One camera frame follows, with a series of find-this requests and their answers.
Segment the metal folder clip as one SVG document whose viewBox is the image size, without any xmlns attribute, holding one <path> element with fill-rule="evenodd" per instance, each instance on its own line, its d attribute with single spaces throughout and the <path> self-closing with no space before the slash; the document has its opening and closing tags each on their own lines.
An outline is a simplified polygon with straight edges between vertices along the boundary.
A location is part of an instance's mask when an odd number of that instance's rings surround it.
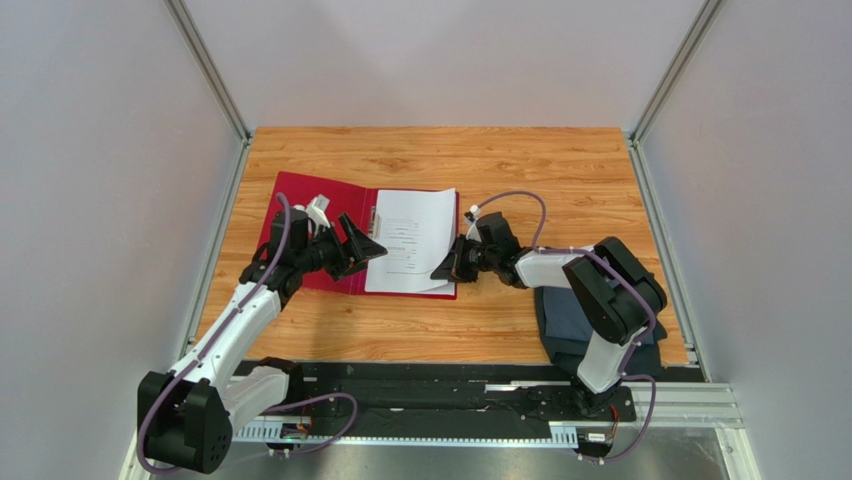
<svg viewBox="0 0 852 480">
<path fill-rule="evenodd" d="M 377 232 L 377 229 L 378 229 L 378 222 L 379 222 L 379 217 L 378 217 L 378 214 L 377 214 L 377 207 L 375 205 L 373 205 L 370 209 L 369 224 L 368 224 L 368 231 L 367 231 L 367 235 L 371 239 L 374 239 L 375 236 L 376 236 L 376 232 Z"/>
</svg>

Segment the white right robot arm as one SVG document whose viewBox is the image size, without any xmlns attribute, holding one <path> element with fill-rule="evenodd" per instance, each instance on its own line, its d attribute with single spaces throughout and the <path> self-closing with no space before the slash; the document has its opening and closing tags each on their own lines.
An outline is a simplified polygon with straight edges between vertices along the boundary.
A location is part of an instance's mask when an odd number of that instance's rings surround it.
<svg viewBox="0 0 852 480">
<path fill-rule="evenodd" d="M 430 277 L 474 283 L 484 272 L 533 291 L 550 362 L 571 374 L 587 397 L 610 393 L 621 382 L 667 306 L 659 282 L 620 239 L 585 248 L 524 247 L 499 212 L 474 219 Z"/>
</svg>

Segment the red plastic folder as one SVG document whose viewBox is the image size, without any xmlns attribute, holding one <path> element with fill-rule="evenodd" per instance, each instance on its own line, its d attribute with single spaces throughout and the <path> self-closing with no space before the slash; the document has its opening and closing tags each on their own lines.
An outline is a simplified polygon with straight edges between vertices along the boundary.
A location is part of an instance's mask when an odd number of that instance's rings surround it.
<svg viewBox="0 0 852 480">
<path fill-rule="evenodd" d="M 387 250 L 385 256 L 340 280 L 327 273 L 310 273 L 303 280 L 304 287 L 348 295 L 457 298 L 454 284 L 431 278 L 457 235 L 459 194 L 455 189 L 376 189 L 281 171 L 269 200 L 259 247 L 270 243 L 272 223 L 281 215 L 278 193 L 285 194 L 296 210 L 293 220 L 298 216 L 307 219 L 303 228 L 307 240 L 335 232 L 344 241 L 346 233 L 339 217 L 346 214 L 353 227 Z"/>
</svg>

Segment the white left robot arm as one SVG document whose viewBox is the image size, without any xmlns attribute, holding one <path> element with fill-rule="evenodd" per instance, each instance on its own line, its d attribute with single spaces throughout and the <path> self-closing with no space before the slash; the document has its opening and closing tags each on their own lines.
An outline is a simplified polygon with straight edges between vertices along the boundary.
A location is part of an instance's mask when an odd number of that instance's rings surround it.
<svg viewBox="0 0 852 480">
<path fill-rule="evenodd" d="M 304 392 L 301 365 L 292 361 L 268 357 L 242 380 L 232 378 L 305 276 L 324 271 L 340 280 L 386 255 L 347 214 L 338 222 L 344 238 L 309 213 L 283 207 L 210 330 L 166 372 L 145 375 L 137 393 L 136 443 L 145 470 L 210 474 L 222 465 L 234 434 L 256 417 L 314 402 Z"/>
</svg>

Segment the white printed paper sheet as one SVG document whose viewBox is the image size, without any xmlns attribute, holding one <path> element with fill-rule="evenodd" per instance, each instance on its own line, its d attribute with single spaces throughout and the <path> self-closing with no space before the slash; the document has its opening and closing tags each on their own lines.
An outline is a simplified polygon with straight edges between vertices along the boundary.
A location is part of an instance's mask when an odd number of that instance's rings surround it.
<svg viewBox="0 0 852 480">
<path fill-rule="evenodd" d="M 424 295 L 455 298 L 456 284 L 453 282 L 443 281 L 434 288 L 423 291 Z"/>
</svg>

